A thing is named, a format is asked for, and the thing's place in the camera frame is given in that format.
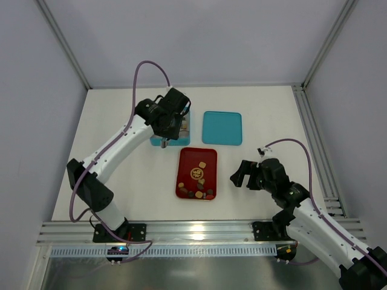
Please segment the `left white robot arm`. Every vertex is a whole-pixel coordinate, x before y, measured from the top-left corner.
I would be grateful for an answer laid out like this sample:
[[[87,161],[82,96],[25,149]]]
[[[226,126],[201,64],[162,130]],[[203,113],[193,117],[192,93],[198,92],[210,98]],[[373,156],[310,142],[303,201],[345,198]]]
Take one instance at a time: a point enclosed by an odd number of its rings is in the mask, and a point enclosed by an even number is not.
[[[166,140],[177,140],[183,117],[189,112],[191,101],[175,88],[155,100],[140,101],[132,109],[131,117],[101,148],[89,157],[67,164],[72,194],[69,217],[73,215],[73,202],[79,197],[115,240],[127,219],[114,202],[114,193],[105,185],[118,166],[143,142],[156,135]]]

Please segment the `aluminium rail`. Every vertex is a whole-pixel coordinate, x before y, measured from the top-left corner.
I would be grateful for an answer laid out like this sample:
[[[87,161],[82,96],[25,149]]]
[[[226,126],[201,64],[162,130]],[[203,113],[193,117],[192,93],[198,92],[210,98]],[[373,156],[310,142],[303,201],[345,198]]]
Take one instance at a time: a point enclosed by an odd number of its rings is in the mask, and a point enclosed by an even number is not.
[[[252,220],[229,221],[144,221],[146,238],[154,243],[253,242]],[[94,229],[87,221],[44,222],[37,245],[86,245]]]

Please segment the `red rectangular tray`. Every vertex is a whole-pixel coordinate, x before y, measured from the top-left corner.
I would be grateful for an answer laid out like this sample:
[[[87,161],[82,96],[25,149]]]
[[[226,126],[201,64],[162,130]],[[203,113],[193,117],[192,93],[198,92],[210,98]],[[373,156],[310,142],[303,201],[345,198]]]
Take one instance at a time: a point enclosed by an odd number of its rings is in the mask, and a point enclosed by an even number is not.
[[[218,154],[214,149],[185,147],[180,151],[178,173],[176,178],[175,194],[180,199],[193,199],[201,201],[211,201],[216,198],[217,194],[217,161]],[[206,163],[205,168],[200,168],[199,163]],[[204,179],[205,182],[202,185],[204,188],[200,190],[197,187],[198,180]],[[201,199],[196,196],[190,198],[187,193],[180,192],[178,184],[184,183],[184,187],[187,191],[192,191],[196,194],[197,191],[203,193]],[[212,195],[208,195],[208,189],[213,190]]]

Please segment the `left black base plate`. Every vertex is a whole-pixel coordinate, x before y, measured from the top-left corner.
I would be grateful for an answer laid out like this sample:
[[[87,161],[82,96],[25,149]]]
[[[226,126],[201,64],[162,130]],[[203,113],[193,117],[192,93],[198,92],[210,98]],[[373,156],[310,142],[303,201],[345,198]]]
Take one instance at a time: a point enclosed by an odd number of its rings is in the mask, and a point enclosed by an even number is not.
[[[112,236],[102,224],[94,227],[94,243],[113,243],[113,242],[144,242],[146,240],[146,224],[130,224],[124,222],[118,229],[112,230],[116,239]]]

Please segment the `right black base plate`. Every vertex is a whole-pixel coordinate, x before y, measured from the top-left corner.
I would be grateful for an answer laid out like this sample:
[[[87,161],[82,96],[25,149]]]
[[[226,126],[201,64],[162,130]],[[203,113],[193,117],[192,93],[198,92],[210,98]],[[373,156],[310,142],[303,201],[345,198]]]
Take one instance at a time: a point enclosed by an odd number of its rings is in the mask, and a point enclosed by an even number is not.
[[[252,223],[253,235],[255,241],[286,241],[290,238],[286,234],[284,227],[275,225],[272,221]]]

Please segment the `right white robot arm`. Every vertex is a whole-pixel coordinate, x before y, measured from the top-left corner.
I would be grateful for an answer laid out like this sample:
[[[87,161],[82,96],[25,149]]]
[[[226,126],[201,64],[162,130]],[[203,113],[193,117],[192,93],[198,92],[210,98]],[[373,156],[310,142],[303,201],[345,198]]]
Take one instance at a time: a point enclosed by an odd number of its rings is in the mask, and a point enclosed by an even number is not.
[[[254,222],[260,235],[300,242],[338,277],[342,289],[383,289],[386,286],[386,251],[370,248],[313,202],[311,193],[291,181],[276,158],[259,163],[243,160],[230,177],[241,187],[271,194],[281,210],[271,222]]]

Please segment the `teal tin box with cups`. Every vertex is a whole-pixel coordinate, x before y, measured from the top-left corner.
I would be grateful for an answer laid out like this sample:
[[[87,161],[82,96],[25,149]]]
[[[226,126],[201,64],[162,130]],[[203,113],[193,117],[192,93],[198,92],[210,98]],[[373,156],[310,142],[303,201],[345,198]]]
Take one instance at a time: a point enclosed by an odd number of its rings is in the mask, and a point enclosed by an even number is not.
[[[153,135],[149,141],[152,146],[160,147],[161,137]],[[167,147],[171,146],[188,146],[190,144],[190,112],[188,112],[182,119],[179,137],[177,140],[168,140]]]

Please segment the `teal tin lid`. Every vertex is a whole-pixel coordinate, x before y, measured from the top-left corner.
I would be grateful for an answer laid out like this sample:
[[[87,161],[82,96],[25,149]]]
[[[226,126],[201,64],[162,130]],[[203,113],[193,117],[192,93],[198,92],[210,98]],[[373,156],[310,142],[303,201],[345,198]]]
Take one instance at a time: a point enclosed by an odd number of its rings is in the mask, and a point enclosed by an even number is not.
[[[206,111],[203,114],[202,142],[204,144],[240,146],[242,141],[240,113]]]

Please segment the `right frame rail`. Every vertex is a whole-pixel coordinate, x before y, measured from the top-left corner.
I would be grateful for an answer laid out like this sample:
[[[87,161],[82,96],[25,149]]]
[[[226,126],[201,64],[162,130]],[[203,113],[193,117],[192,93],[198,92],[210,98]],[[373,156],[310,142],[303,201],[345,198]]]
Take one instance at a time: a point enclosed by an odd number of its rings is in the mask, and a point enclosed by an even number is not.
[[[316,119],[307,99],[307,94],[301,85],[292,86],[292,91],[307,137],[317,178],[322,189],[324,200],[327,204],[328,213],[335,218],[347,218],[345,209],[340,200],[339,188],[328,161],[328,155],[317,128]]]

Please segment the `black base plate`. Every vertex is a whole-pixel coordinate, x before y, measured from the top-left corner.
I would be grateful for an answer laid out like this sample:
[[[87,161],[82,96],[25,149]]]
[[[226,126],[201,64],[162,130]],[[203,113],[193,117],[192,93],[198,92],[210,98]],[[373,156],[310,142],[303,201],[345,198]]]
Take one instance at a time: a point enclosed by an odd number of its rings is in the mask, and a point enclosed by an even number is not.
[[[113,242],[144,242],[146,240],[146,224],[130,224],[124,222],[118,229],[112,230],[116,239],[112,236],[102,224],[94,227],[94,243],[113,243]]]
[[[286,241],[290,238],[286,234],[284,227],[275,225],[272,221],[252,223],[253,235],[255,241]]]

